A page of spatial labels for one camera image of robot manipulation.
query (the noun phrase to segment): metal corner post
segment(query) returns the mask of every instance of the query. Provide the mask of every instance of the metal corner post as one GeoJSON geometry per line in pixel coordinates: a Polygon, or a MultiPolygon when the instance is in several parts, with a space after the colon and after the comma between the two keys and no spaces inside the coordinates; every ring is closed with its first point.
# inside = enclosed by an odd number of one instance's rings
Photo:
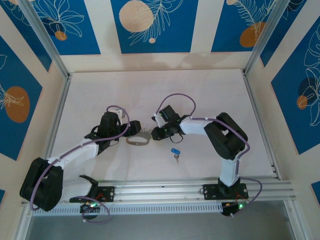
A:
{"type": "Polygon", "coordinates": [[[24,14],[25,18],[30,23],[33,31],[35,32],[36,36],[39,38],[40,42],[42,43],[43,47],[49,54],[52,61],[56,64],[56,67],[60,71],[60,73],[67,79],[69,77],[68,70],[63,63],[62,59],[60,58],[60,54],[52,42],[47,30],[43,26],[39,16],[37,15],[32,3],[29,0],[17,0],[19,7],[24,14]]]}
{"type": "Polygon", "coordinates": [[[251,52],[251,55],[245,65],[244,74],[248,76],[255,63],[260,57],[260,54],[264,50],[267,42],[269,41],[272,33],[274,32],[279,20],[282,17],[283,12],[286,10],[290,0],[274,0],[277,1],[274,9],[272,10],[270,17],[266,21],[266,25],[260,34],[260,37],[256,41],[255,46],[251,52]]]}

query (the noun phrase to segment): white platform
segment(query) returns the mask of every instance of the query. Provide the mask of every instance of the white platform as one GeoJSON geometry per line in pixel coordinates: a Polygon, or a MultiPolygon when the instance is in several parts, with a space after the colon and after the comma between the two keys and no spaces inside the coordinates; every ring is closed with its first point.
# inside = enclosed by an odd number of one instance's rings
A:
{"type": "MultiPolygon", "coordinates": [[[[52,155],[81,141],[99,125],[109,105],[125,108],[130,120],[139,120],[142,128],[153,129],[153,113],[172,93],[188,94],[195,100],[194,117],[215,117],[226,112],[246,132],[251,151],[242,158],[241,176],[274,174],[238,69],[75,73],[52,155]]],[[[180,116],[193,109],[192,102],[183,96],[169,98],[163,107],[168,104],[180,116]]],[[[168,180],[218,177],[220,169],[221,159],[209,139],[186,135],[179,144],[165,139],[150,140],[146,146],[129,145],[122,137],[117,145],[87,161],[82,173],[97,180],[168,180]],[[179,165],[171,148],[181,151],[179,165]]]]}

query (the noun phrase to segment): white table surface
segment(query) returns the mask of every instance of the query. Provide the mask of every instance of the white table surface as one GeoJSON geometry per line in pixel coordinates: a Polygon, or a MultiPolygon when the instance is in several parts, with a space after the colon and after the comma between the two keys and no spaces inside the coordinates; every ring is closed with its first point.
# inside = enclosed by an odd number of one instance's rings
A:
{"type": "MultiPolygon", "coordinates": [[[[242,158],[240,176],[273,175],[239,69],[74,73],[52,156],[80,142],[99,125],[109,105],[125,108],[131,121],[139,120],[142,128],[153,129],[153,113],[163,98],[172,93],[184,93],[195,100],[194,117],[215,117],[226,112],[244,130],[251,150],[242,158]]],[[[180,116],[193,109],[192,102],[183,96],[167,99],[163,107],[169,104],[180,116]]],[[[83,174],[97,180],[206,178],[220,175],[221,158],[203,135],[185,135],[179,144],[168,138],[151,139],[146,146],[129,145],[122,137],[117,145],[81,167],[83,174]],[[181,152],[179,165],[171,148],[181,152]]]]}

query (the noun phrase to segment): white vent strip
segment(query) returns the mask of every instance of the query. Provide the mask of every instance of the white vent strip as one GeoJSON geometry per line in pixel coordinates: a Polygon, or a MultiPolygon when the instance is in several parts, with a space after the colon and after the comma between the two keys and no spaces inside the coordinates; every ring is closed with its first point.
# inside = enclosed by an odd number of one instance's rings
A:
{"type": "MultiPolygon", "coordinates": [[[[222,213],[222,204],[220,202],[211,203],[189,203],[189,204],[120,204],[110,205],[111,215],[141,215],[141,214],[190,214],[190,213],[222,213]]],[[[86,215],[99,214],[107,215],[107,211],[101,207],[86,215]]],[[[80,205],[60,205],[51,211],[37,210],[33,216],[79,216],[80,205]]]]}

